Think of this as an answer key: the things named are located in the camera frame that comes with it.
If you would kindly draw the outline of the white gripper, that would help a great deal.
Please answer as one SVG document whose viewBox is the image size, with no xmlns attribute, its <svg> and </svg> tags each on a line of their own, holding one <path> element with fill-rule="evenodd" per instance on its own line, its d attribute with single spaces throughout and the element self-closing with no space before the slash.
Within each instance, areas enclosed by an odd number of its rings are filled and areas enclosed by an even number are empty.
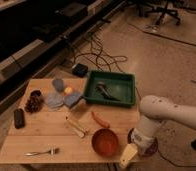
<svg viewBox="0 0 196 171">
<path fill-rule="evenodd" d="M 120 157 L 120 167 L 126 168 L 130 161 L 137 155 L 137 152 L 140 155 L 143 155 L 145 151 L 152 145 L 155 137 L 150 137 L 143 134 L 137 128 L 132 128 L 133 132 L 131 134 L 132 143 L 128 144 L 121 157 Z"/>
</svg>

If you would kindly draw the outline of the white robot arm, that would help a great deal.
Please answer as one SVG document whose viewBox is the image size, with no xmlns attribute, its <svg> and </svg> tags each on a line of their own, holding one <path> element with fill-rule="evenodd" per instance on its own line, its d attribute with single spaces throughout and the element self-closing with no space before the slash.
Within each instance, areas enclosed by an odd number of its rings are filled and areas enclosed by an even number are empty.
<svg viewBox="0 0 196 171">
<path fill-rule="evenodd" d="M 130 133 L 130 142 L 120 157 L 120 167 L 126 168 L 136 156 L 145 156 L 156 142 L 157 131 L 173 120 L 196 130 L 196 106 L 179 105 L 165 97 L 147 95 L 139 104 L 139 122 Z"/>
</svg>

